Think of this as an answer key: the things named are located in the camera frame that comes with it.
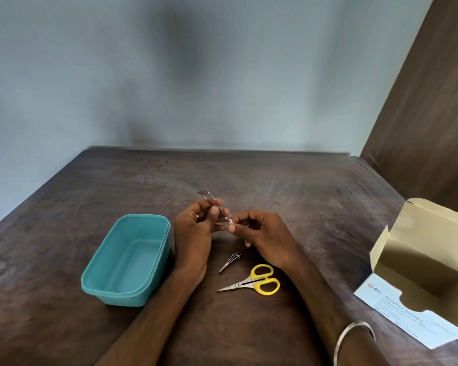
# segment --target person's left hand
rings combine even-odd
[[[216,198],[219,205],[222,200]],[[230,218],[229,209],[223,208]],[[211,233],[223,231],[222,226],[216,227],[217,222],[224,222],[219,215],[219,208],[212,206],[207,200],[199,200],[175,219],[175,269],[183,270],[192,276],[198,285],[205,276],[207,259],[212,243]]]

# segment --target table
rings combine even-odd
[[[277,211],[349,311],[372,325],[392,364],[458,365],[458,341],[428,350],[353,295],[376,238],[404,202],[362,159],[111,148],[85,150],[0,222],[0,365],[94,364],[139,308],[105,306],[83,293],[83,270],[119,217],[155,213],[173,222],[198,190],[211,190],[232,211]],[[242,258],[219,275],[236,251]],[[207,275],[159,363],[329,364],[281,271],[271,297],[215,292],[262,261],[232,235],[215,234]]]

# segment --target plastic tub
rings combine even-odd
[[[164,216],[118,219],[83,272],[83,291],[113,306],[144,306],[165,268],[169,229]]]

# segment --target silver bangle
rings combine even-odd
[[[341,346],[341,343],[343,342],[344,336],[350,331],[353,327],[357,326],[365,326],[369,329],[369,331],[372,333],[373,340],[375,340],[375,333],[373,332],[373,329],[370,325],[368,325],[365,321],[355,321],[350,323],[346,328],[343,330],[341,335],[339,336],[339,339],[337,340],[336,343],[336,348],[334,349],[334,359],[333,359],[333,365],[337,366],[337,355],[339,352],[339,347]]]

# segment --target wood grain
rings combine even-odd
[[[458,0],[434,0],[361,157],[406,199],[458,211]]]
[[[232,211],[279,212],[349,311],[373,326],[392,364],[458,365],[458,341],[430,351],[353,295],[376,238],[404,202],[362,159],[116,149],[84,151],[0,222],[0,365],[95,363],[139,309],[105,306],[82,292],[92,255],[119,217],[155,213],[173,221],[201,189]],[[219,275],[236,251],[242,258]],[[228,233],[214,236],[207,276],[160,364],[329,364],[281,271],[281,289],[271,297],[215,292],[262,261]]]

